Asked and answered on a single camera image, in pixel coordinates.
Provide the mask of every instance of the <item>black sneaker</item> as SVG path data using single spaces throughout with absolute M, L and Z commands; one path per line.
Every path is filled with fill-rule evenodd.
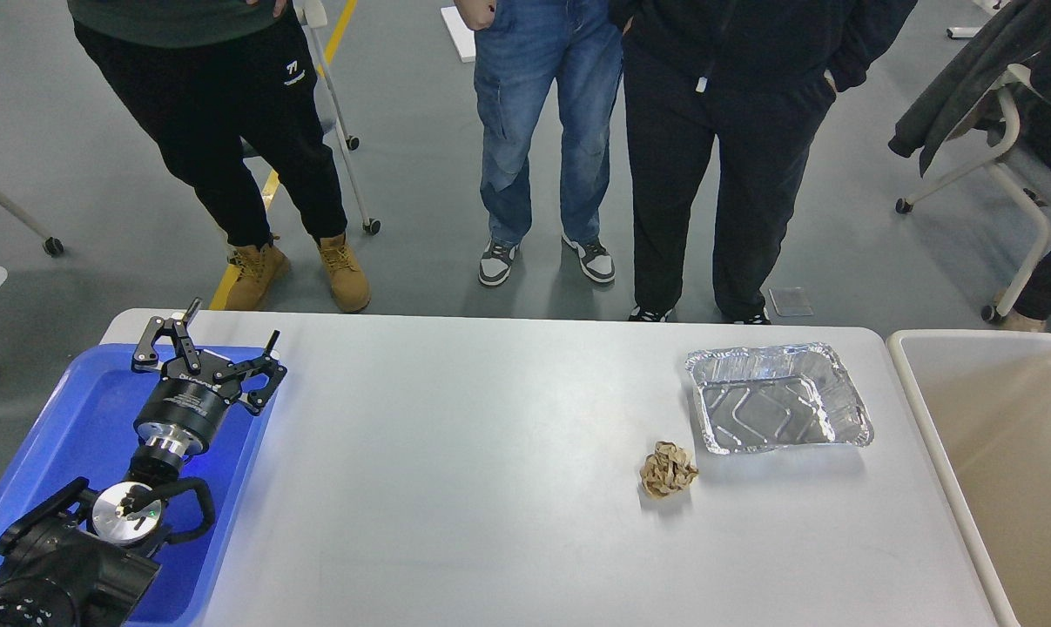
M 741 320 L 733 320 L 731 323 L 735 325 L 771 325 L 769 321 L 769 316 L 761 309 L 760 313 L 753 314 L 748 318 L 742 318 Z
M 606 252 L 606 247 L 598 242 L 598 237 L 593 243 L 574 243 L 568 238 L 568 234 L 561 233 L 564 244 L 580 258 L 580 270 L 594 283 L 611 283 L 614 280 L 614 260 Z
M 632 322 L 667 322 L 667 317 L 672 316 L 673 311 L 669 309 L 665 313 L 657 313 L 657 311 L 646 311 L 640 309 L 640 307 L 634 307 L 633 311 L 630 311 L 630 320 Z
M 520 245 L 504 247 L 490 239 L 482 251 L 482 258 L 478 260 L 478 283 L 492 288 L 504 283 L 510 277 L 517 249 L 520 249 Z

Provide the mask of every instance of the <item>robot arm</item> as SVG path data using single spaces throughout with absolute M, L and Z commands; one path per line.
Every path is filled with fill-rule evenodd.
M 273 354 L 277 332 L 260 356 L 231 362 L 197 349 L 187 311 L 146 325 L 130 369 L 160 381 L 135 420 L 139 447 L 120 483 L 95 492 L 77 477 L 11 525 L 0 538 L 0 627 L 120 627 L 160 571 L 152 558 L 166 544 L 189 543 L 215 523 L 210 488 L 201 477 L 180 477 L 206 453 L 231 405 L 252 416 L 266 407 L 285 365 Z M 170 338 L 173 357 L 160 361 L 154 342 Z M 243 392 L 255 376 L 262 388 Z M 163 523 L 171 500 L 194 493 L 203 521 L 174 532 Z

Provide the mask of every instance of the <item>crumpled brown paper ball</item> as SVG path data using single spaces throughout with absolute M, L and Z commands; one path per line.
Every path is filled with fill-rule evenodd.
M 663 499 L 687 488 L 699 476 L 692 457 L 692 452 L 671 441 L 658 441 L 656 451 L 645 457 L 645 465 L 641 466 L 641 487 L 653 499 Z

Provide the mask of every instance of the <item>plastic bin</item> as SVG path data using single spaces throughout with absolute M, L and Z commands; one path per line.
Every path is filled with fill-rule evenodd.
M 887 343 L 997 622 L 1051 627 L 1051 334 Z
M 241 347 L 203 349 L 235 361 L 262 352 Z M 0 536 L 13 521 L 76 477 L 87 477 L 94 489 L 122 480 L 138 445 L 132 421 L 159 380 L 156 374 L 130 372 L 133 352 L 133 344 L 97 346 L 68 365 L 0 480 Z M 206 606 L 230 540 L 243 484 L 276 398 L 271 398 L 261 416 L 233 405 L 210 451 L 183 468 L 183 477 L 207 481 L 215 503 L 215 524 L 193 543 L 166 545 L 154 556 L 162 570 L 127 620 L 128 627 L 186 627 Z M 174 501 L 166 509 L 165 519 L 185 530 L 200 522 L 201 513 L 190 497 L 181 497 L 180 504 Z

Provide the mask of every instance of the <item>yellow floor line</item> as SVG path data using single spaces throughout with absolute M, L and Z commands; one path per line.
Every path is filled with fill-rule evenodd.
M 358 4 L 358 0 L 347 0 L 347 5 L 343 7 L 343 13 L 338 16 L 338 20 L 335 23 L 335 30 L 331 33 L 328 45 L 325 51 L 323 51 L 323 57 L 325 57 L 325 63 L 327 64 L 331 64 L 331 59 L 334 59 L 335 50 L 337 50 L 338 43 L 343 39 L 343 32 L 347 30 L 347 24 L 351 21 L 351 13 L 354 13 L 355 4 Z M 266 206 L 267 211 L 270 211 L 270 203 L 273 202 L 273 196 L 277 193 L 277 187 L 281 185 L 282 183 L 277 181 L 276 171 L 270 170 L 270 175 L 266 179 L 266 185 L 262 188 L 262 204 Z M 219 287 L 215 287 L 215 293 L 211 294 L 211 301 L 207 306 L 208 309 L 213 311 L 226 309 L 227 293 L 231 291 L 231 286 L 235 285 L 235 278 L 238 277 L 239 272 L 235 270 L 235 267 L 230 264 L 227 265 L 226 270 L 223 271 L 223 278 L 220 278 Z

